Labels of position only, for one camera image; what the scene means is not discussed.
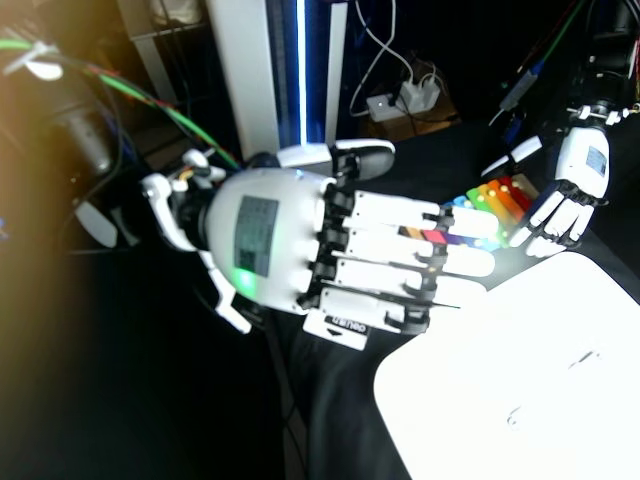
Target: blue light strip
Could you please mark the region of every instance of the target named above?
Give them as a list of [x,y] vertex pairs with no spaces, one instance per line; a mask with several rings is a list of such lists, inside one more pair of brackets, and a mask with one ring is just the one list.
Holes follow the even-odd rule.
[[296,0],[298,24],[298,92],[300,94],[300,144],[307,143],[307,29],[305,0]]

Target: power strip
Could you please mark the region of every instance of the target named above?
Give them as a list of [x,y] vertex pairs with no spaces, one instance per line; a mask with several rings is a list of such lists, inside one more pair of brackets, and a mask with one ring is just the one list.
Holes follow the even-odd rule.
[[384,122],[404,117],[407,115],[407,111],[404,108],[405,105],[409,107],[411,115],[428,112],[438,101],[440,88],[431,82],[425,83],[422,87],[404,82],[400,89],[400,95],[402,98],[398,98],[395,105],[389,105],[393,97],[390,93],[367,98],[367,107],[371,120]]

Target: black tablecloth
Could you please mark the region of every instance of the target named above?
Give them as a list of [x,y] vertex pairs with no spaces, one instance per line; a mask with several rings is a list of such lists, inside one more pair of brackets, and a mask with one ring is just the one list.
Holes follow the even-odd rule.
[[[502,153],[486,126],[463,124],[399,143],[393,169],[357,188],[443,203],[479,185],[482,167]],[[543,183],[547,163],[544,153],[534,156],[530,177]],[[640,300],[640,281],[592,232],[578,252]],[[498,251],[495,272],[483,283],[493,288],[537,262],[520,249]],[[276,316],[290,380],[308,423],[309,479],[408,479],[373,395],[378,365],[408,338],[373,332],[365,351],[355,352],[305,334],[301,323],[299,317]]]

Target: white power adapter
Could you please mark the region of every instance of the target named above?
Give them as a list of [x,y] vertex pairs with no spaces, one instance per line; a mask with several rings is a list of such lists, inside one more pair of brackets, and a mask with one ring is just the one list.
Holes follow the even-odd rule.
[[428,112],[431,110],[440,96],[440,87],[435,82],[434,77],[422,85],[415,85],[411,82],[402,82],[400,88],[400,108],[408,110],[410,114]]

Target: white robotic hand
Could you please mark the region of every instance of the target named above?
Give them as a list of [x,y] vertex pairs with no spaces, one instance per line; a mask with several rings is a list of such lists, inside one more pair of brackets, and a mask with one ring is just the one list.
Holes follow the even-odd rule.
[[574,127],[562,142],[555,181],[542,192],[509,243],[529,242],[527,255],[547,257],[576,246],[595,207],[606,205],[609,143],[598,128]]
[[464,237],[495,234],[486,212],[364,191],[292,169],[255,169],[229,179],[211,204],[205,232],[214,262],[242,296],[306,315],[305,330],[352,348],[371,328],[418,334],[432,309],[459,307],[484,292],[493,256],[434,245],[400,227]]

